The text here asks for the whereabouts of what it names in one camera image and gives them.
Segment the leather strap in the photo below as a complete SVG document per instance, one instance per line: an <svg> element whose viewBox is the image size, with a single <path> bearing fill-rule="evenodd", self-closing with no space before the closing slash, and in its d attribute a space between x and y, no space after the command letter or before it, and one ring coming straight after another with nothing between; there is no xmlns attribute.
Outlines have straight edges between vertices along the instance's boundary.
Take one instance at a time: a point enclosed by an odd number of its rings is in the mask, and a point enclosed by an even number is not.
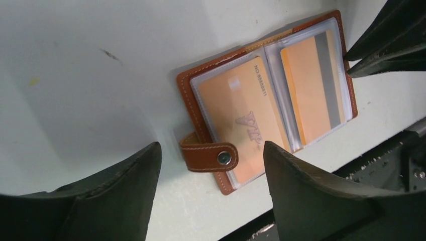
<svg viewBox="0 0 426 241"><path fill-rule="evenodd" d="M180 141L180 148L189 171L192 172L225 172L234 169L238 164L237 148L231 143L201 144L196 133ZM226 165L218 161L220 153L229 153L231 161Z"/></svg>

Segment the orange card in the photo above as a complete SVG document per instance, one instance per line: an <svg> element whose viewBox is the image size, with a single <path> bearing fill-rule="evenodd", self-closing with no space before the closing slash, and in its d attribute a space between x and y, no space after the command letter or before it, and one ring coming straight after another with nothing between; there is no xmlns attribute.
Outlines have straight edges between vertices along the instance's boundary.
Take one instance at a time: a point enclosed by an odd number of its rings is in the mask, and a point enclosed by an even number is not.
<svg viewBox="0 0 426 241"><path fill-rule="evenodd" d="M198 91L218 141L238 149L239 163L232 170L238 183L264 172L265 141L290 150L261 57L200 83Z"/></svg>
<svg viewBox="0 0 426 241"><path fill-rule="evenodd" d="M328 30L281 50L303 145L345 121L333 33Z"/></svg>

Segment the card holder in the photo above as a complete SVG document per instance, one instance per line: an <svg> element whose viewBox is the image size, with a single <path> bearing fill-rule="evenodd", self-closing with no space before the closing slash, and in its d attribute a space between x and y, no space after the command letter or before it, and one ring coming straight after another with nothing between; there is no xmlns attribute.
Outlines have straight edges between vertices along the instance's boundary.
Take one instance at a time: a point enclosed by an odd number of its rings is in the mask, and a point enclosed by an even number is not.
<svg viewBox="0 0 426 241"><path fill-rule="evenodd" d="M302 61L303 52L317 57ZM228 195L264 173L263 141L295 152L356 117L345 52L340 12L333 11L180 73L195 127L180 142L188 169L212 172ZM308 96L313 89L315 98Z"/></svg>

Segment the white surface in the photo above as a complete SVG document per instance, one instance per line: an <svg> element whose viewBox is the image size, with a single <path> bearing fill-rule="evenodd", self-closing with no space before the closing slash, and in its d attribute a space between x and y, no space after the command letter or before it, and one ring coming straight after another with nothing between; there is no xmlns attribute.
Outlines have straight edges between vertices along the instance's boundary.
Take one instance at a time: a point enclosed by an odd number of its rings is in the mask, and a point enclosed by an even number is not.
<svg viewBox="0 0 426 241"><path fill-rule="evenodd" d="M272 207L266 178L222 196L212 175L187 171L177 139L192 126L176 74L337 6L352 46L384 2L3 0L0 192L51 191L157 140L147 240L218 240ZM426 115L425 78L355 79L359 116L297 155L328 171L351 161Z"/></svg>

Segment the snap button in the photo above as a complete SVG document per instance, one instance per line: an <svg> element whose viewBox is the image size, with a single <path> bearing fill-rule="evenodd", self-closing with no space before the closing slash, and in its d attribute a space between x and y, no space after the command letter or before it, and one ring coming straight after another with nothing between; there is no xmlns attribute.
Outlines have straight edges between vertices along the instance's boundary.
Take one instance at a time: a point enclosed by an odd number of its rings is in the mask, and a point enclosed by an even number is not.
<svg viewBox="0 0 426 241"><path fill-rule="evenodd" d="M223 151L223 152L220 152L218 155L218 162L221 165L227 165L229 164L229 162L231 162L231 160L232 160L232 156L229 152Z"/></svg>

